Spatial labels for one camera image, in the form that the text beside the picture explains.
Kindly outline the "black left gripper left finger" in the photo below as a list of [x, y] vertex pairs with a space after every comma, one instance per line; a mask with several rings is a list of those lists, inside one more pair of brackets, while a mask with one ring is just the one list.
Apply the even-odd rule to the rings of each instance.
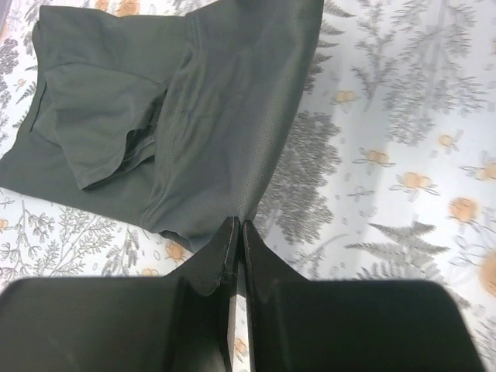
[[1, 296], [3, 371], [230, 371], [238, 221], [163, 277], [28, 278]]

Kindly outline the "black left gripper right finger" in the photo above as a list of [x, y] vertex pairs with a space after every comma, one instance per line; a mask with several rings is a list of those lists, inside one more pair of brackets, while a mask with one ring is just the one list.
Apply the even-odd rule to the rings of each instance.
[[455, 301], [418, 280], [311, 281], [243, 225], [254, 371], [482, 371]]

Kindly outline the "dark grey t shirt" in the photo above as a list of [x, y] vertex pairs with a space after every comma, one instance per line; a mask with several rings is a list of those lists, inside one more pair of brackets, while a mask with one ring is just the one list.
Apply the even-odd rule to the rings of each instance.
[[198, 250], [251, 219], [301, 100], [320, 1], [217, 1], [183, 16], [40, 8], [36, 93], [1, 186]]

